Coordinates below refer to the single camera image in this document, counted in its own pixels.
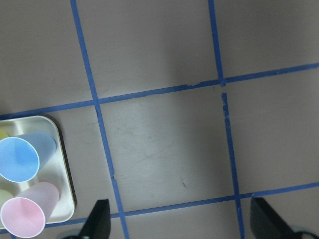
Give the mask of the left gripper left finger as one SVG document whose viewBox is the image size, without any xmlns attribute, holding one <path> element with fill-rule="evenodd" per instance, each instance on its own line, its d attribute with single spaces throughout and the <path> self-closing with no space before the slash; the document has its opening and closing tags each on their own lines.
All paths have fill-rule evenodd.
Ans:
<svg viewBox="0 0 319 239">
<path fill-rule="evenodd" d="M 111 214 L 109 200 L 98 200 L 78 237 L 80 239 L 108 239 L 110 232 Z"/>
</svg>

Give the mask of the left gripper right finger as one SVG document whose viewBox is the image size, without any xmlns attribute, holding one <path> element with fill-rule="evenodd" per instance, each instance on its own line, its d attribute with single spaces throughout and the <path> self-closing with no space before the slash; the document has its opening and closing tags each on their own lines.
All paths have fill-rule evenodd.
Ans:
<svg viewBox="0 0 319 239">
<path fill-rule="evenodd" d="M 299 238 L 299 234 L 261 197 L 251 199 L 250 228 L 256 239 Z"/>
</svg>

